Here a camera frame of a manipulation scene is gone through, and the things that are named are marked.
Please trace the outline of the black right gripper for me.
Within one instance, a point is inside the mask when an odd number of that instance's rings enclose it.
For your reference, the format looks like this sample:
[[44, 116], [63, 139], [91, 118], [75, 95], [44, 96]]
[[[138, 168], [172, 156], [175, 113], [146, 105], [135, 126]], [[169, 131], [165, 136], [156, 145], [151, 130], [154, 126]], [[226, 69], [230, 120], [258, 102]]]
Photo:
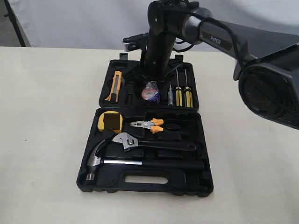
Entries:
[[140, 64], [134, 66], [131, 70], [126, 71], [126, 81], [149, 80], [164, 82], [171, 78], [174, 71], [182, 66], [182, 61], [171, 60], [163, 72], [142, 68]]

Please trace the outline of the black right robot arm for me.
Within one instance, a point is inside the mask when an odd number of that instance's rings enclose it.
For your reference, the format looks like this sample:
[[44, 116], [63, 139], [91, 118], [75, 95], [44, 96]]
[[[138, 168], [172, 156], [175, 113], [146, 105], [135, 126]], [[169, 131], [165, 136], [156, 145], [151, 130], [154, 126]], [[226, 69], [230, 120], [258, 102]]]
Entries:
[[142, 50], [150, 77], [163, 77], [176, 39], [206, 43], [236, 60], [233, 79], [256, 115], [298, 129], [299, 37], [219, 21], [199, 3], [156, 0], [148, 7], [149, 31], [123, 39], [126, 51]]

